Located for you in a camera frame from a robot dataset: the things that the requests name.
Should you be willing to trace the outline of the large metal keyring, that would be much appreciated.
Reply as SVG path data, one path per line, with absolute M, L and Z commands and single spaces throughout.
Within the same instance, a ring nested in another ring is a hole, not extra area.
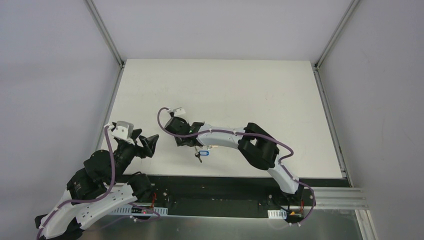
M 208 151 L 210 151 L 210 150 L 212 150 L 213 148 L 217 148 L 217 147 L 219 147 L 219 146 L 218 146 L 218 145 L 210 144 L 210 145 L 207 145 L 207 146 L 206 146 L 206 149 L 207 149 Z

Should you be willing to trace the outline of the left aluminium frame post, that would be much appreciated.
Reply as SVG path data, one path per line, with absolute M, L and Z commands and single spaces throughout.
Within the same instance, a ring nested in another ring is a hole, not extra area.
M 112 54 L 114 60 L 118 64 L 120 69 L 123 69 L 125 67 L 125 61 L 123 60 L 121 54 L 119 53 L 119 50 L 115 44 L 115 42 L 112 39 L 112 36 L 110 32 L 108 31 L 108 28 L 95 4 L 94 0 L 84 0 L 84 4 L 86 5 L 96 27 L 98 28 L 100 35 L 105 41 L 106 46 L 108 47 L 110 53 Z

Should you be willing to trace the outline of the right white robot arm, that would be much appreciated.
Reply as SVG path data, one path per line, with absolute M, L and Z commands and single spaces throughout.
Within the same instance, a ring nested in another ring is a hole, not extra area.
M 256 123 L 229 128 L 205 122 L 189 124 L 185 119 L 173 116 L 160 128 L 173 136 L 178 146 L 236 149 L 252 167 L 268 172 L 284 193 L 284 200 L 288 204 L 296 205 L 304 198 L 304 187 L 299 178 L 283 162 L 294 155 L 294 150 Z

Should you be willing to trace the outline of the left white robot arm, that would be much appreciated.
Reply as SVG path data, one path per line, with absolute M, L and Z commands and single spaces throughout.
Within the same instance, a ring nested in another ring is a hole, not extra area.
M 136 201 L 155 200 L 148 176 L 140 171 L 130 175 L 122 186 L 114 186 L 134 158 L 153 157 L 159 135 L 145 137 L 142 129 L 118 126 L 115 122 L 106 124 L 103 133 L 108 149 L 92 153 L 68 181 L 56 206 L 34 219 L 36 239 L 76 240 L 115 209 Z

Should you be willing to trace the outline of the aluminium frame post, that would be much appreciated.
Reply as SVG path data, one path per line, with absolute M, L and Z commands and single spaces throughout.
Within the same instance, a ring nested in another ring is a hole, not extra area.
M 108 28 L 95 4 L 94 0 L 84 0 L 84 4 L 86 5 L 96 27 L 98 28 L 100 35 L 105 41 L 106 46 L 108 47 L 110 53 L 112 54 L 114 60 L 118 64 L 120 69 L 123 69 L 125 67 L 125 61 L 123 60 L 121 54 L 119 53 L 119 50 L 115 44 L 115 42 L 112 39 L 112 36 L 110 32 L 108 31 Z
M 327 44 L 325 45 L 323 51 L 321 52 L 318 60 L 314 63 L 314 68 L 318 71 L 321 66 L 324 64 L 325 60 L 327 59 L 328 55 L 330 54 L 331 50 L 336 45 L 340 35 L 342 34 L 342 31 L 345 29 L 346 25 L 348 24 L 350 18 L 353 16 L 356 8 L 361 3 L 361 0 L 351 0 L 349 2 L 349 5 L 347 9 L 345 10 L 344 14 L 342 15 L 340 21 L 338 22 L 335 30 L 333 31 L 332 35 L 330 36 Z

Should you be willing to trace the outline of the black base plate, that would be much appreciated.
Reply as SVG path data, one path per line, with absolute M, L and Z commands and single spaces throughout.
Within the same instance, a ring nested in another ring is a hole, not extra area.
M 289 195 L 270 177 L 149 175 L 156 207 L 170 216 L 267 218 L 269 210 L 313 204 L 312 192 L 300 186 Z

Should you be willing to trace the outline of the right aluminium frame post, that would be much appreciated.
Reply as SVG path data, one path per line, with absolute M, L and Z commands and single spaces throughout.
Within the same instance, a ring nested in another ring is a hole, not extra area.
M 332 35 L 330 36 L 327 44 L 325 45 L 323 51 L 321 52 L 318 60 L 314 63 L 314 68 L 318 71 L 321 66 L 324 64 L 325 60 L 327 59 L 328 55 L 330 54 L 331 50 L 336 45 L 340 35 L 342 34 L 342 31 L 345 29 L 346 25 L 348 24 L 350 18 L 353 16 L 356 8 L 361 3 L 361 0 L 351 0 L 349 2 L 349 5 L 347 9 L 345 10 L 344 14 L 342 15 L 340 21 L 338 22 L 335 30 L 333 31 Z

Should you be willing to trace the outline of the blue capped key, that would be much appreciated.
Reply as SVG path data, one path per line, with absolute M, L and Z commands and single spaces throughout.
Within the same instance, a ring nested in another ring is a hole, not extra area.
M 197 151 L 194 156 L 199 160 L 200 163 L 202 163 L 202 157 L 207 157 L 210 155 L 210 152 L 208 150 L 200 150 Z

